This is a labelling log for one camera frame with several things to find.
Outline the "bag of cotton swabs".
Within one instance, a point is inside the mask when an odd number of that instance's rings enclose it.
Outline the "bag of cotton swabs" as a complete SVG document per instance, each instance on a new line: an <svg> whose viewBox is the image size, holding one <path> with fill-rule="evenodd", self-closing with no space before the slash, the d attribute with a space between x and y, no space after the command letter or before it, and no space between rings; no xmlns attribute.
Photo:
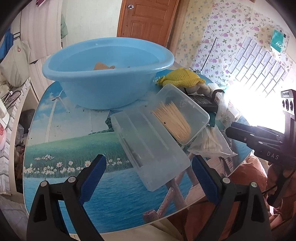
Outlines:
<svg viewBox="0 0 296 241"><path fill-rule="evenodd" d="M226 139L217 126L206 126L194 139L188 148L190 153L201 155L203 158L234 157Z"/></svg>

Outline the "clear plastic box lid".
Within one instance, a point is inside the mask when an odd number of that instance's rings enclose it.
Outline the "clear plastic box lid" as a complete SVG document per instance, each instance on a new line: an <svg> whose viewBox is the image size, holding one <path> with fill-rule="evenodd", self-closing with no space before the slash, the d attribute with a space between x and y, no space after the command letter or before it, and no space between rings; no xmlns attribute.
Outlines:
<svg viewBox="0 0 296 241"><path fill-rule="evenodd" d="M190 166L190 160L146 107L123 110L111 124L146 189L155 191Z"/></svg>

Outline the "black rectangular box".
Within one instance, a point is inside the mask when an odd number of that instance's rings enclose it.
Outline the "black rectangular box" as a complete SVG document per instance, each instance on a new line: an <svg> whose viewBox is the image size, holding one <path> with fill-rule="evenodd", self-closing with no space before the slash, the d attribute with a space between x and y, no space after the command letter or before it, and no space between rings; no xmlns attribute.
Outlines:
<svg viewBox="0 0 296 241"><path fill-rule="evenodd" d="M218 112L218 104L215 101L216 94L222 93L224 94L224 90L217 89L214 90L211 97L205 95L189 95L189 97L196 102L203 110L207 113L217 113Z"/></svg>

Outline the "clear box of toothpicks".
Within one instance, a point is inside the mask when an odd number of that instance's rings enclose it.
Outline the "clear box of toothpicks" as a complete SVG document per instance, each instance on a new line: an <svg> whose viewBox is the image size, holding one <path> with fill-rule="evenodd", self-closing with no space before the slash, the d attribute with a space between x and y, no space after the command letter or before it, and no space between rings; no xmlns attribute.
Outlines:
<svg viewBox="0 0 296 241"><path fill-rule="evenodd" d="M181 145L187 145L208 125L210 116L184 92L167 84L147 104Z"/></svg>

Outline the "yellow mesh hat plush doll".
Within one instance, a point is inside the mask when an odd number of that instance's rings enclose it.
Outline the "yellow mesh hat plush doll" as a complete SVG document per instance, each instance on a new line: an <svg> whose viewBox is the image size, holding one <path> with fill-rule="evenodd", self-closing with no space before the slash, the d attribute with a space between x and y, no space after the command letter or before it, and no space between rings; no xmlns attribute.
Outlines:
<svg viewBox="0 0 296 241"><path fill-rule="evenodd" d="M210 88L204 79L189 69L178 68L159 78L157 84L164 87L171 84L188 95L198 94L209 96Z"/></svg>

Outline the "teal white paper bag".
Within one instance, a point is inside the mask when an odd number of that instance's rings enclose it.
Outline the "teal white paper bag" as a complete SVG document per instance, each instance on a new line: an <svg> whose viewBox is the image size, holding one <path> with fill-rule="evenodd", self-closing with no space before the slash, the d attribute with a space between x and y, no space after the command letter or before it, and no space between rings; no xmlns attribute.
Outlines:
<svg viewBox="0 0 296 241"><path fill-rule="evenodd" d="M286 31L282 29L274 29L270 42L271 51L274 54L285 53L289 39L290 36Z"/></svg>

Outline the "brown wooden door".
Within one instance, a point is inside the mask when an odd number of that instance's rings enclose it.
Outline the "brown wooden door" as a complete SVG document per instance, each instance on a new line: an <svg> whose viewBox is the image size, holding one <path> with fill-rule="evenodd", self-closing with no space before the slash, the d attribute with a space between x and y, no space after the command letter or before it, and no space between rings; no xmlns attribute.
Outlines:
<svg viewBox="0 0 296 241"><path fill-rule="evenodd" d="M117 36L147 40L166 47L178 5L177 0L122 1Z"/></svg>

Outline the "beige tote bag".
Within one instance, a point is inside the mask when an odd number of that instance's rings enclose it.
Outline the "beige tote bag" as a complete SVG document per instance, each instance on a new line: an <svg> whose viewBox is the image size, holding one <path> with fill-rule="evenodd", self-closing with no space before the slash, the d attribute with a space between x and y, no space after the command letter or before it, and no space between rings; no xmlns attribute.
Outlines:
<svg viewBox="0 0 296 241"><path fill-rule="evenodd" d="M29 43L16 39L1 62L1 73L11 86L20 87L30 77L30 53Z"/></svg>

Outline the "light blue plastic basin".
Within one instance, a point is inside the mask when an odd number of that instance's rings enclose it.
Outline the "light blue plastic basin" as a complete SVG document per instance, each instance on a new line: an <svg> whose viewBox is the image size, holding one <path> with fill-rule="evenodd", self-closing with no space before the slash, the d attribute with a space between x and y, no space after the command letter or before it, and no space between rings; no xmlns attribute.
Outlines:
<svg viewBox="0 0 296 241"><path fill-rule="evenodd" d="M156 74L173 65L167 48L142 39L109 37L70 45L50 56L43 75L88 109L114 109L142 98ZM93 70L97 62L114 69Z"/></svg>

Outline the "orange item in basin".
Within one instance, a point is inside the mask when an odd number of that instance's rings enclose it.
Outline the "orange item in basin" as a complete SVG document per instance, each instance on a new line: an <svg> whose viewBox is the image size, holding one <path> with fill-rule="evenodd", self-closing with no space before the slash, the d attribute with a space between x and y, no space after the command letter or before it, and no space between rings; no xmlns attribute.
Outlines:
<svg viewBox="0 0 296 241"><path fill-rule="evenodd" d="M104 63L101 63L101 62L97 62L94 66L94 69L93 70L107 70L107 69L114 69L115 66L112 65L112 66L107 66L106 64Z"/></svg>

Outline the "blue hanging bag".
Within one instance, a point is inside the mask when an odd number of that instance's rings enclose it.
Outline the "blue hanging bag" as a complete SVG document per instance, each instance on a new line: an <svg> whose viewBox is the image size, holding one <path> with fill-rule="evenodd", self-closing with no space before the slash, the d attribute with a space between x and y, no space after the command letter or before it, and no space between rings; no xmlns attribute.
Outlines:
<svg viewBox="0 0 296 241"><path fill-rule="evenodd" d="M9 52L10 48L13 45L13 34L11 33L11 27L9 26L4 34L4 40L1 44L0 48L0 59L3 60L7 53Z"/></svg>

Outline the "white wooden wardrobe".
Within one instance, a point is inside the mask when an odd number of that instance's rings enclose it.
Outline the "white wooden wardrobe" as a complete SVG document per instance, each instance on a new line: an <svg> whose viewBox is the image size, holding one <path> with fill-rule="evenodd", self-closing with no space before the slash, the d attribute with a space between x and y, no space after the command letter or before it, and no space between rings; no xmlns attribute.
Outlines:
<svg viewBox="0 0 296 241"><path fill-rule="evenodd" d="M29 62L55 54L61 49L61 0L31 1L21 16L21 39L27 41L31 53Z"/></svg>

